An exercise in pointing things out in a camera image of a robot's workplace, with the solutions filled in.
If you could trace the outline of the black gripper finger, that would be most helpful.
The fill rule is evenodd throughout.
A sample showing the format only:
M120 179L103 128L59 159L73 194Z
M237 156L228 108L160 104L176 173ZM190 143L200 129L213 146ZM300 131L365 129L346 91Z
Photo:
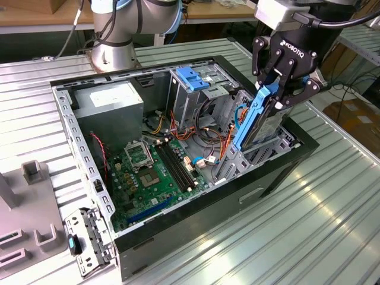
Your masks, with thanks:
M314 58L270 58L267 63L267 117L302 103L322 91Z
M281 59L280 36L257 36L252 43L252 74L260 89L281 75L277 65Z

